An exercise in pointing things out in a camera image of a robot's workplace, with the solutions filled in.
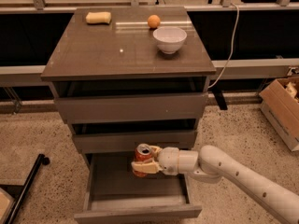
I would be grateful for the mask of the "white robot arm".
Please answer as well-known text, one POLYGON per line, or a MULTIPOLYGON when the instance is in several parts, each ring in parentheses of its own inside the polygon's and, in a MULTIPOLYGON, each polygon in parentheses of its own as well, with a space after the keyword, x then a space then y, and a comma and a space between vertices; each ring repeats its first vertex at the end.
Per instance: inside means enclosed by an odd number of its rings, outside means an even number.
POLYGON ((194 180, 217 182, 225 177, 282 224, 299 223, 299 196, 234 160, 218 147, 199 151, 140 144, 132 168, 138 175, 188 175, 194 180))

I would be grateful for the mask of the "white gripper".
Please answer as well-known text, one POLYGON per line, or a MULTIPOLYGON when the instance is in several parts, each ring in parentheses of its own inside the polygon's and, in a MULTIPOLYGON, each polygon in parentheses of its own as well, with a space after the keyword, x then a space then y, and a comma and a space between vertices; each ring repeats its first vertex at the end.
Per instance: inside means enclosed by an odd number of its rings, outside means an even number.
POLYGON ((179 149, 177 147, 166 147, 162 150, 158 146, 150 146, 150 155, 152 157, 158 156, 158 162, 150 161, 133 161, 132 168, 139 172, 145 174, 156 174, 160 171, 160 166, 162 172, 165 175, 177 175, 178 174, 178 156, 179 149))

